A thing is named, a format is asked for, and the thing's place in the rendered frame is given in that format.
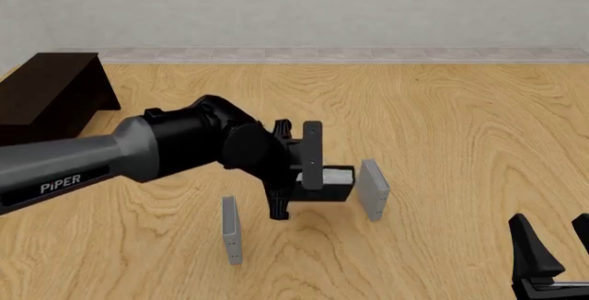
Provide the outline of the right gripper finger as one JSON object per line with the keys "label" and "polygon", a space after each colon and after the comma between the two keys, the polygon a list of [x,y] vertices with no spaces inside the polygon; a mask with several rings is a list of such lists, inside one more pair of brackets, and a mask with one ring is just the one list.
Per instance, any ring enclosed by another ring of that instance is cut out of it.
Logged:
{"label": "right gripper finger", "polygon": [[589,247],[589,213],[581,213],[572,221],[572,227],[584,247]]}
{"label": "right gripper finger", "polygon": [[512,216],[508,225],[513,244],[514,283],[520,280],[553,279],[565,272],[564,266],[539,240],[532,225],[522,213]]}

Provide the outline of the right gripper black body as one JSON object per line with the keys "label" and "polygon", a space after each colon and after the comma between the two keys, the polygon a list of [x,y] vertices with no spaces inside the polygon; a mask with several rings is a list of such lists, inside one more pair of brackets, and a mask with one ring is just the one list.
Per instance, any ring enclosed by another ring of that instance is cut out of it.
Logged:
{"label": "right gripper black body", "polygon": [[516,300],[589,300],[589,282],[517,280],[512,289]]}

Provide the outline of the black book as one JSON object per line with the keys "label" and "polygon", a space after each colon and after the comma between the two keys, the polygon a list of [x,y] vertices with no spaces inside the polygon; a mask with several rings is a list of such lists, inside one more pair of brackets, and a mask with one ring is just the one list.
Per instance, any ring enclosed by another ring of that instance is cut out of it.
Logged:
{"label": "black book", "polygon": [[323,167],[323,187],[307,190],[303,186],[303,173],[297,175],[291,202],[345,202],[355,184],[355,169],[352,166]]}

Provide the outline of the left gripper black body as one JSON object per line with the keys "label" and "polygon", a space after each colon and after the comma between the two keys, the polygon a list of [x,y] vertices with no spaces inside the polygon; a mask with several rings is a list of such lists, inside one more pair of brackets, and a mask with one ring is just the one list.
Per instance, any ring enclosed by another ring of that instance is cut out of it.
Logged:
{"label": "left gripper black body", "polygon": [[269,205],[270,218],[287,220],[288,203],[295,188],[296,178],[302,170],[300,156],[301,139],[292,134],[289,120],[277,120],[271,136],[275,139],[270,164],[265,167],[270,174],[264,178],[263,187]]}

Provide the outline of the dark wooden cabinet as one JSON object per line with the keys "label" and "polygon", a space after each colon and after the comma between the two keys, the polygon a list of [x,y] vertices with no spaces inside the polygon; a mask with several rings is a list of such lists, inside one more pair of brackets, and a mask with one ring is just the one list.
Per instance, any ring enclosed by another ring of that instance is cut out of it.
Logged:
{"label": "dark wooden cabinet", "polygon": [[74,138],[120,108],[98,53],[36,53],[0,81],[0,147]]}

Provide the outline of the grey plate on black stalk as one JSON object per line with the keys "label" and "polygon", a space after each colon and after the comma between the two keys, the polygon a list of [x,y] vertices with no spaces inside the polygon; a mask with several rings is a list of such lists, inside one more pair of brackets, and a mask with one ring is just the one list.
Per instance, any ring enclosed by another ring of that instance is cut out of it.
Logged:
{"label": "grey plate on black stalk", "polygon": [[303,138],[297,145],[299,164],[297,180],[306,190],[320,190],[323,187],[323,148],[322,123],[320,121],[305,121],[303,123]]}

